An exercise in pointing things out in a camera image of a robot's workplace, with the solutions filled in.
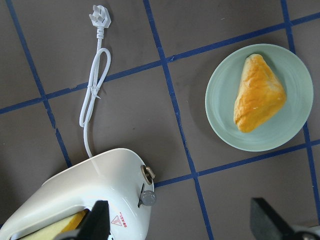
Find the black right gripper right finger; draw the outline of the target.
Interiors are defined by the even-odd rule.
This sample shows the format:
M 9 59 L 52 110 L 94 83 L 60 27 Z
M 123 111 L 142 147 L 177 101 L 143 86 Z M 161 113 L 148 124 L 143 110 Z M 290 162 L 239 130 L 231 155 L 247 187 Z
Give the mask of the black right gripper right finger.
M 262 197 L 250 200 L 250 230 L 256 240 L 318 240 L 320 227 L 289 225 Z

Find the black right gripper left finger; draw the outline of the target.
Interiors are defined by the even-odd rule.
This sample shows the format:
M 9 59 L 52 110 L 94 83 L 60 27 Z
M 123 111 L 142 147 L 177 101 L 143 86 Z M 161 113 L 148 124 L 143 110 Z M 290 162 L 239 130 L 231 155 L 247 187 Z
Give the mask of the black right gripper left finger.
M 111 235 L 110 211 L 107 200 L 98 200 L 75 230 L 57 235 L 58 240 L 107 240 Z

